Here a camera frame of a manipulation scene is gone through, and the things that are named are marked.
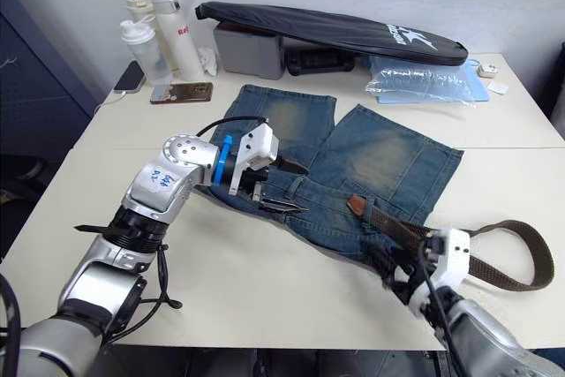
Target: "jeans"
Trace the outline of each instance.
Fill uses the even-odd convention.
[[[463,152],[446,147],[360,105],[334,124],[335,98],[243,86],[226,117],[267,117],[279,138],[279,154],[310,169],[298,176],[270,167],[264,196],[292,201],[307,212],[284,215],[259,209],[249,196],[229,196],[224,187],[203,192],[240,211],[280,222],[311,243],[352,260],[370,263],[374,246],[394,242],[362,223],[348,209],[358,194],[400,220],[424,223],[455,172]],[[226,134],[238,141],[257,123],[220,125],[210,140]]]

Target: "table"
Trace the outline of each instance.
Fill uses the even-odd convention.
[[[501,68],[501,75],[510,72],[500,56],[486,58]],[[513,74],[506,75],[504,82],[510,85]],[[158,155],[162,141],[174,132],[195,131],[221,116],[237,92],[227,88],[250,80],[257,83],[236,74],[220,76],[215,79],[215,100],[207,105],[149,106],[146,90],[102,108],[68,154],[0,267],[19,297],[23,325],[54,312],[59,291],[90,245],[92,236],[72,227],[107,223],[137,170]],[[283,81],[260,82],[264,86],[321,93],[319,88],[314,90],[317,86],[313,83],[299,88],[298,80],[289,80],[287,86]],[[342,88],[334,87],[346,93],[338,98],[336,120],[358,102],[350,97],[360,99],[363,95],[354,94],[358,86],[351,87],[350,92],[345,82]],[[556,263],[556,277],[549,287],[532,293],[511,293],[471,277],[458,291],[487,308],[525,347],[558,347],[565,345],[561,331],[565,328],[565,315],[561,313],[565,289],[565,272],[561,268],[565,260],[561,230],[565,145],[527,95],[515,84],[504,97],[493,94],[491,102],[477,109],[442,105],[447,107],[448,116],[436,115],[435,119],[431,117],[434,110],[441,111],[439,105],[397,108],[376,105],[374,99],[364,105],[419,131],[426,128],[427,135],[443,142],[458,140],[451,145],[466,149],[427,224],[477,228],[516,218],[540,231]],[[512,110],[513,114],[501,119],[489,106],[499,111]],[[520,124],[514,114],[526,116],[527,110],[531,119]],[[480,134],[469,128],[481,121],[473,113],[483,117]],[[120,132],[116,123],[120,116],[124,124],[129,120],[151,123],[138,125],[137,134]],[[451,120],[451,116],[460,119]],[[444,124],[447,129],[437,124],[441,121],[438,117],[449,123]],[[485,128],[493,131],[497,127],[513,128],[518,135],[505,131],[498,133],[495,141],[487,139]],[[464,135],[453,134],[456,128],[461,128]],[[166,242],[170,245],[169,294],[185,307],[180,311],[162,307],[124,343],[441,349],[432,330],[384,291],[380,279],[370,270],[328,256],[275,223],[239,214],[194,193],[170,226]],[[516,278],[531,278],[533,271],[525,247],[502,231],[473,240],[471,249]],[[147,297],[157,292],[155,274],[154,265],[145,273]],[[133,320],[144,315],[148,307],[141,306]]]

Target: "smartphone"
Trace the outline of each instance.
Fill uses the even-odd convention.
[[[137,93],[141,90],[145,79],[145,74],[137,61],[131,61],[114,86],[114,93]]]
[[[212,83],[177,83],[155,86],[153,104],[209,102],[212,99]]]

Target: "wire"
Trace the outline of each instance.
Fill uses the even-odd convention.
[[[4,355],[4,377],[15,377],[18,371],[19,341],[21,339],[21,319],[19,317],[18,300],[8,280],[0,274],[0,294],[6,308],[8,320],[8,336],[6,340],[6,353]]]
[[[208,124],[202,130],[197,132],[196,137],[200,137],[202,134],[204,134],[205,132],[207,132],[211,128],[216,127],[217,125],[220,125],[220,124],[223,124],[223,123],[229,123],[231,121],[253,121],[253,120],[259,121],[260,123],[266,123],[267,122],[267,119],[265,117],[257,117],[255,115],[244,115],[244,116],[241,116],[241,117],[222,118],[222,119],[218,119],[217,121],[214,121],[212,124]]]
[[[151,311],[149,311],[149,313],[147,313],[147,315],[143,317],[137,324],[113,335],[106,341],[105,344],[114,343],[141,328],[141,326],[151,320],[151,318],[157,313],[163,303],[169,304],[175,309],[182,307],[182,303],[177,300],[169,299],[169,295],[167,294],[167,287],[169,286],[169,269],[167,268],[167,259],[165,258],[165,251],[167,250],[167,248],[167,245],[160,245],[159,250],[157,251],[157,269],[159,286],[161,287],[161,294],[157,299],[144,299],[145,302],[144,300],[141,301],[141,303],[155,302],[155,305],[153,306],[153,308],[151,308]]]
[[[115,100],[113,100],[113,101],[110,101],[110,102],[101,103],[101,104],[98,105],[96,108],[94,108],[94,114],[93,114],[93,116],[96,115],[96,112],[98,112],[102,106],[111,105],[112,103],[120,102],[122,99],[125,98],[125,95],[126,95],[126,94],[127,94],[127,92],[124,90],[122,93],[120,93],[120,97],[118,97],[117,99],[115,99]]]
[[[448,352],[453,359],[454,367],[456,369],[457,374],[459,377],[470,377],[463,366],[463,362],[461,361],[461,357],[459,356],[459,352],[453,342],[453,337],[451,336],[451,330],[449,330],[448,319],[445,316],[445,312],[443,311],[443,307],[441,306],[440,298],[438,297],[437,291],[435,287],[433,287],[432,279],[427,272],[426,269],[426,258],[425,258],[425,251],[426,251],[426,239],[420,242],[418,247],[418,265],[422,273],[424,274],[424,278],[426,279],[426,284],[428,289],[430,290],[430,296],[432,298],[432,304],[435,306],[435,309],[440,316],[440,324],[443,328],[443,336],[445,337],[446,342],[448,343]]]

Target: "black strap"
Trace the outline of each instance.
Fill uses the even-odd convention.
[[[366,201],[360,196],[353,195],[347,202],[347,206],[359,218],[364,219]],[[428,232],[433,229],[428,227],[396,220],[394,217],[382,212],[376,207],[371,207],[371,215],[368,222],[377,230],[393,238],[397,244],[416,257],[418,246]],[[486,225],[478,230],[463,230],[474,238],[479,234],[491,230],[504,229],[516,233],[528,246],[534,265],[534,276],[530,284],[518,282],[514,278],[504,274],[492,265],[487,264],[479,258],[471,256],[469,263],[469,274],[481,280],[505,290],[532,291],[546,287],[554,279],[554,260],[549,247],[541,235],[529,224],[521,221],[506,220],[497,224]]]

